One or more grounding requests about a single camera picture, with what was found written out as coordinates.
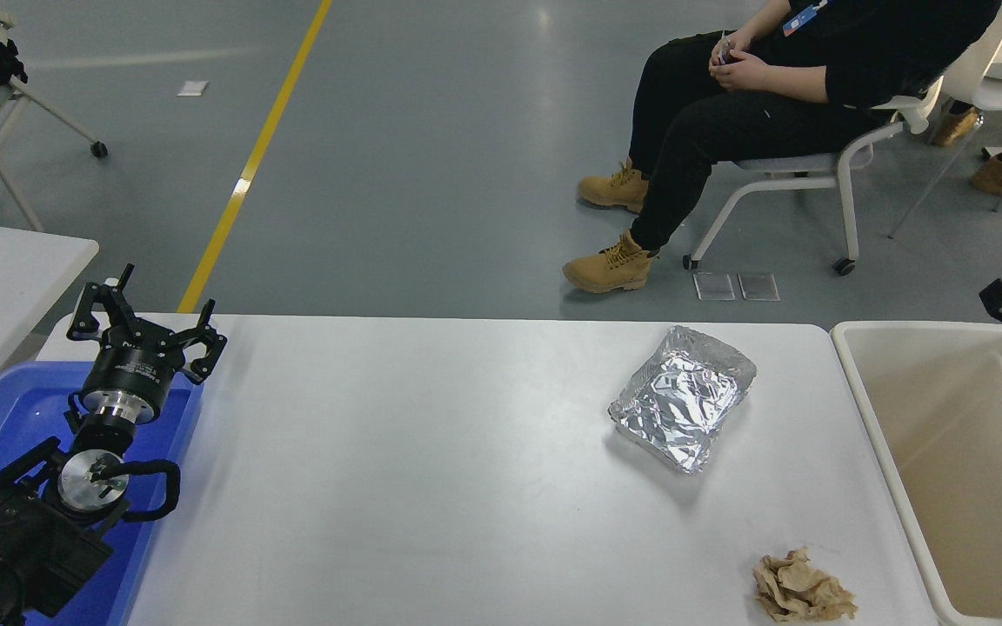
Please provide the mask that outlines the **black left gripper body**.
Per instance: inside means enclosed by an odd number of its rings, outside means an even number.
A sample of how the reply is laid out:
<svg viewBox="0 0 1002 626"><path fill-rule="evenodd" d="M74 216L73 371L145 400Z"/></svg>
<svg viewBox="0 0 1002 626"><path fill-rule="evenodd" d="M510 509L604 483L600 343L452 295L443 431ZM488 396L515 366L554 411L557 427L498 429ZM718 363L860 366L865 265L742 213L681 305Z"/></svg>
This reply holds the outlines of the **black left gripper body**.
<svg viewBox="0 0 1002 626"><path fill-rule="evenodd" d="M184 354L174 348L100 341L94 366L81 388L81 400L87 407L96 407L104 396L120 392L138 397L148 407L160 407L183 366Z"/></svg>

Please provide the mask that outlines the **person's left hand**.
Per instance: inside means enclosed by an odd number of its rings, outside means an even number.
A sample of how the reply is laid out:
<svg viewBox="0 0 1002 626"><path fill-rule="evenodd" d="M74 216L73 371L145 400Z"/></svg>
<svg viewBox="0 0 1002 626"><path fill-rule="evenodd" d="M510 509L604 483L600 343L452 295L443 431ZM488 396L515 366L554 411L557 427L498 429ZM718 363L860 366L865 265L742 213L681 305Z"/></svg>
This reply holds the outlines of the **person's left hand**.
<svg viewBox="0 0 1002 626"><path fill-rule="evenodd" d="M726 91L771 90L772 68L768 63L744 51L737 50L739 61L725 66L709 66L709 75Z"/></svg>

